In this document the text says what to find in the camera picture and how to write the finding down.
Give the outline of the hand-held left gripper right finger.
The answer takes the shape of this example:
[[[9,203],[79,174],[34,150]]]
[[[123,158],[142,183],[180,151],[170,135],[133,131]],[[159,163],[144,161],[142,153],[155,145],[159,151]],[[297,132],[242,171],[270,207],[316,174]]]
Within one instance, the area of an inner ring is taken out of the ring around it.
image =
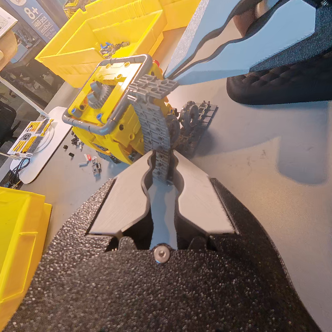
[[[178,191],[176,212],[184,225],[204,235],[235,234],[209,175],[179,152],[173,152],[173,156],[173,183]]]

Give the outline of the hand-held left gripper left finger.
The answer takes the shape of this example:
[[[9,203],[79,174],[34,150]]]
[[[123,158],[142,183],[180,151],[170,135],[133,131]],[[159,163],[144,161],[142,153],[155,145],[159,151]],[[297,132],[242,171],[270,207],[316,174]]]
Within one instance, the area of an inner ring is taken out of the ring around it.
[[[115,236],[147,216],[151,201],[156,152],[149,151],[119,173],[88,231],[89,235]]]

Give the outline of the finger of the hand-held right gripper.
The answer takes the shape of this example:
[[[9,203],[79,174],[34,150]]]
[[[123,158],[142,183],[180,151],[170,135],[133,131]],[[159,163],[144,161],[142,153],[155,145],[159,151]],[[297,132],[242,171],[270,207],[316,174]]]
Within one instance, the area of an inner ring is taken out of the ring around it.
[[[243,3],[240,0],[201,1],[171,57],[164,77],[175,79],[206,41],[220,35]]]
[[[247,74],[254,65],[313,35],[315,25],[316,8],[308,2],[280,3],[256,32],[220,45],[212,59],[199,60],[181,73],[173,73],[173,80],[191,85]]]

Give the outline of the yellow toy brick bulldozer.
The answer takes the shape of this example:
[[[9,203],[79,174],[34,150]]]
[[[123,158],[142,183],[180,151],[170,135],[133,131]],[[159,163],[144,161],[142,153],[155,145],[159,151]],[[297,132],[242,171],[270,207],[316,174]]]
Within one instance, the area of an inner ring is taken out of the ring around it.
[[[87,79],[62,120],[86,145],[94,148],[101,158],[114,163],[133,163],[135,153],[144,154],[141,124],[127,100],[128,86],[139,74],[148,74],[163,81],[159,62],[148,54],[112,57],[101,61]],[[187,102],[180,112],[168,103],[167,95],[160,98],[163,116],[174,115],[180,132],[174,148],[191,159],[218,110],[217,105],[203,101]]]

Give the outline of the yellow storage bin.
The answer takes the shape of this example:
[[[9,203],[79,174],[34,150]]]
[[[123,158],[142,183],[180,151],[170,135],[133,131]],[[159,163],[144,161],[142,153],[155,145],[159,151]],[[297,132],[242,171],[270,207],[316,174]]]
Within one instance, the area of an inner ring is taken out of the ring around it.
[[[86,6],[85,22],[97,44],[129,42],[148,50],[163,32],[186,27],[200,1],[96,1]]]
[[[22,302],[43,254],[52,205],[45,196],[0,189],[0,330]]]
[[[35,60],[80,88],[104,60],[102,46],[129,43],[113,57],[152,53],[166,23],[159,1],[95,1],[77,10]]]

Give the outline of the black quilted wrist rest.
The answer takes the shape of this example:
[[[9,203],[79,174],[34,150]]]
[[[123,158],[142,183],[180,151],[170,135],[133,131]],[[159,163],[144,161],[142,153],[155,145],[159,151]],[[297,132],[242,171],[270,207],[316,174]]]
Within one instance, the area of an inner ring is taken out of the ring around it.
[[[226,91],[246,105],[331,101],[331,50],[297,64],[229,77]]]

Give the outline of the pile of small brick pins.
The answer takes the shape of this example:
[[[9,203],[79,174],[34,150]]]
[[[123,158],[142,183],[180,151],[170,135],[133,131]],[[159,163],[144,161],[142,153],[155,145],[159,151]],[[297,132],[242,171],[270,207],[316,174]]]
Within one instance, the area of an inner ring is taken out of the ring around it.
[[[60,145],[65,170],[72,176],[89,176],[98,181],[102,175],[101,159],[72,129]]]

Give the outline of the cluster of blue brick parts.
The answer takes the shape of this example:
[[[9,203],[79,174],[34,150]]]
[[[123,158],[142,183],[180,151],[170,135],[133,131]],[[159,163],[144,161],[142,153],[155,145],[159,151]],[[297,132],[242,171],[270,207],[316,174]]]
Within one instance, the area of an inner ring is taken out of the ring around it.
[[[101,44],[100,54],[104,58],[111,58],[119,49],[127,47],[130,45],[130,42],[124,41],[118,44],[112,44],[109,42],[106,42],[105,45]]]

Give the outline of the toy set box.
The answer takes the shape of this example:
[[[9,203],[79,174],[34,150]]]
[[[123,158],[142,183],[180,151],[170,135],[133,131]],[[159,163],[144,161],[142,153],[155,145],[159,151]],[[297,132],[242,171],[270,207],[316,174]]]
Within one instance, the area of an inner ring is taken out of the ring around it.
[[[7,0],[6,2],[46,43],[50,42],[68,21],[63,10],[65,1]]]

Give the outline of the white paper booklet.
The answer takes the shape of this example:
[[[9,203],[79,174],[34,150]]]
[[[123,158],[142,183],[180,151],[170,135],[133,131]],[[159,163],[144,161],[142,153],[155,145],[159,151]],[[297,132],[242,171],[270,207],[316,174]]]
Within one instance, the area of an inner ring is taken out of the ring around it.
[[[0,38],[2,38],[8,31],[10,31],[18,20],[0,8]]]

